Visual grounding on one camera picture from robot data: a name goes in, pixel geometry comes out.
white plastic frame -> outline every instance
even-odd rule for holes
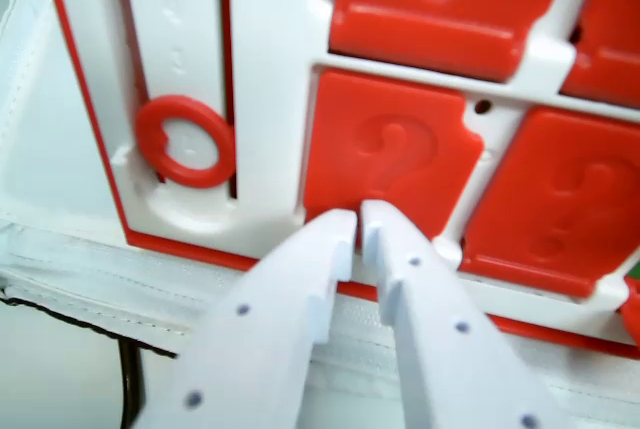
[[[467,98],[464,124],[483,138],[485,150],[444,231],[433,241],[455,268],[462,257],[459,241],[464,226],[530,106],[544,104],[640,122],[640,111],[558,93],[575,59],[575,48],[567,37],[582,1],[553,0],[531,30],[518,70],[500,84],[331,54],[332,0],[231,0],[237,200],[230,199],[226,190],[158,183],[135,150],[132,137],[136,108],[119,1],[65,0],[65,5],[129,226],[198,246],[261,257],[302,225],[305,178],[301,174],[306,172],[315,83],[324,68],[462,92]],[[154,7],[162,2],[155,1]],[[148,23],[135,0],[132,9],[137,28]],[[197,14],[189,14],[194,19],[188,23],[202,22]],[[211,14],[203,21],[215,19],[215,11]],[[186,38],[181,44],[198,53],[197,39]],[[141,53],[148,73],[144,44]],[[208,64],[220,69],[220,53]],[[185,87],[175,90],[197,95]],[[493,103],[489,113],[474,112],[480,99]],[[584,300],[472,275],[461,277],[486,312],[631,343],[614,311],[628,297],[623,277],[639,257],[640,249],[603,277],[593,295]]]

black cable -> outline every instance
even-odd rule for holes
[[[144,405],[142,361],[138,346],[129,339],[118,340],[122,369],[122,422],[121,429],[129,429]]]

stitching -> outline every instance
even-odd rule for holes
[[[114,320],[117,320],[117,321],[126,322],[128,324],[151,327],[153,329],[158,329],[158,330],[161,330],[161,331],[164,331],[164,332],[170,332],[170,333],[173,333],[173,334],[178,335],[178,336],[186,335],[185,332],[183,332],[183,331],[177,331],[175,329],[170,329],[168,327],[159,326],[159,325],[153,324],[151,322],[143,322],[143,321],[139,321],[139,320],[135,320],[135,319],[127,319],[127,318],[124,318],[124,317],[117,317],[117,316],[114,316],[113,314],[105,314],[105,313],[100,312],[100,311],[89,309],[88,307],[79,306],[77,304],[73,304],[73,303],[66,302],[66,301],[60,301],[60,300],[56,299],[53,296],[49,296],[49,295],[46,295],[46,294],[39,293],[37,291],[34,291],[34,290],[29,289],[29,288],[24,287],[24,286],[19,287],[19,289],[31,294],[32,296],[40,297],[42,299],[48,299],[48,300],[51,300],[51,301],[55,302],[56,304],[60,304],[60,305],[63,305],[63,306],[68,306],[68,307],[71,307],[73,309],[80,310],[80,311],[83,311],[83,312],[88,312],[89,314],[93,314],[93,315],[96,315],[96,316],[106,317],[106,318],[109,318],[109,319],[114,319]]]
[[[147,289],[151,289],[152,291],[160,292],[162,294],[168,294],[170,296],[181,297],[183,299],[187,299],[187,300],[193,301],[193,302],[198,302],[198,303],[201,303],[201,304],[203,304],[205,302],[203,299],[198,299],[198,298],[195,298],[195,297],[192,297],[192,296],[187,296],[186,294],[179,294],[177,292],[167,291],[166,289],[161,289],[161,288],[156,287],[156,286],[150,286],[148,284],[145,284],[144,282],[136,281],[135,279],[130,279],[128,277],[121,276],[119,274],[113,274],[113,273],[105,271],[103,269],[91,269],[91,270],[95,271],[95,272],[99,272],[100,274],[104,274],[104,275],[109,276],[109,277],[113,277],[115,279],[120,279],[121,281],[125,281],[125,282],[128,282],[128,283],[136,285],[136,286],[141,286],[141,287],[145,287]]]
[[[616,421],[611,421],[609,419],[598,419],[595,417],[589,417],[589,416],[584,416],[584,415],[577,415],[574,414],[575,417],[577,417],[578,419],[588,419],[589,421],[595,421],[595,422],[605,422],[607,424],[614,424],[618,427],[637,427],[635,424],[627,424],[626,422],[616,422]]]
[[[615,397],[609,397],[609,396],[601,396],[601,395],[598,395],[598,394],[591,394],[590,392],[579,391],[577,389],[571,389],[569,387],[556,386],[554,384],[549,384],[548,387],[553,387],[554,389],[560,389],[562,391],[573,392],[574,394],[580,394],[580,395],[583,395],[583,396],[593,397],[593,398],[596,398],[596,399],[603,399],[605,401],[624,402],[625,404],[631,404],[633,406],[640,406],[640,403],[635,402],[635,401],[629,401],[627,399],[617,399]]]

red border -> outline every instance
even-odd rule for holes
[[[150,236],[149,234],[143,234],[140,232],[133,231],[129,227],[124,214],[122,203],[120,201],[120,197],[118,196],[115,180],[111,172],[111,167],[109,165],[109,158],[107,157],[104,141],[102,140],[102,136],[100,135],[100,130],[99,130],[98,121],[95,115],[95,111],[93,108],[93,103],[91,101],[87,82],[84,77],[84,73],[82,71],[82,65],[80,64],[80,58],[78,56],[78,52],[75,46],[75,41],[73,39],[73,33],[71,32],[71,26],[69,24],[67,13],[64,7],[64,0],[54,0],[54,2],[58,12],[58,18],[60,20],[62,32],[64,33],[64,37],[67,43],[67,48],[69,50],[69,55],[71,56],[71,61],[73,63],[73,67],[76,72],[76,76],[78,78],[78,84],[82,92],[82,97],[87,107],[87,113],[89,115],[89,121],[91,122],[91,128],[96,138],[98,150],[100,151],[100,158],[102,159],[102,165],[104,166],[105,172],[107,173],[107,179],[109,181],[109,186],[111,187],[111,193],[113,195],[113,199],[116,204],[118,216],[120,217],[120,221],[122,223],[122,227],[124,229],[127,242],[133,246],[142,247],[144,249],[163,252],[165,254],[170,254],[178,257],[193,259],[193,260],[205,262],[208,264],[226,266],[226,267],[238,269],[241,271],[246,271],[250,269],[257,262],[256,259],[239,256],[235,254],[229,254],[222,251],[216,251],[214,249],[207,249],[204,247],[194,246],[192,244],[186,244],[183,242],[172,241],[169,239],[164,239],[162,237]],[[222,5],[222,8],[224,12],[223,18],[225,19],[224,25],[225,27],[230,27],[229,1],[227,0],[223,2],[224,3]],[[225,67],[230,68],[231,62],[229,59],[230,59],[231,48],[229,45],[228,37],[225,37],[225,45],[229,46],[229,47],[225,47]],[[226,84],[227,84],[228,91],[229,91],[229,85],[230,85],[229,81],[230,79],[227,79]],[[357,282],[342,282],[338,284],[338,292],[340,292],[341,294],[345,294],[347,296],[367,299],[369,301],[375,302],[377,300],[375,287],[368,286],[365,284],[360,284]],[[556,329],[550,329],[548,327],[536,326],[533,324],[527,324],[525,322],[514,321],[512,319],[506,319],[498,316],[490,316],[490,317],[493,320],[493,322],[498,326],[498,328],[500,328],[500,330],[511,333],[511,334],[531,337],[534,339],[540,339],[543,341],[553,342],[556,344],[563,344],[563,345],[580,348],[580,349],[588,349],[592,351],[604,352],[604,353],[612,354],[615,356],[627,357],[632,359],[640,359],[640,349],[638,349],[636,346],[622,344],[619,342],[605,341],[603,339],[597,339],[595,337],[588,337],[580,334],[559,331]]]

question mark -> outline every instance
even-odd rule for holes
[[[367,197],[375,199],[384,198],[402,178],[428,166],[437,152],[433,131],[408,116],[367,119],[358,127],[355,140],[370,167],[364,181]]]
[[[566,237],[580,224],[614,214],[632,201],[640,190],[640,172],[619,157],[591,157],[563,166],[552,180],[557,198],[570,206],[551,225],[548,235],[537,238],[531,254],[542,260],[557,257]]]

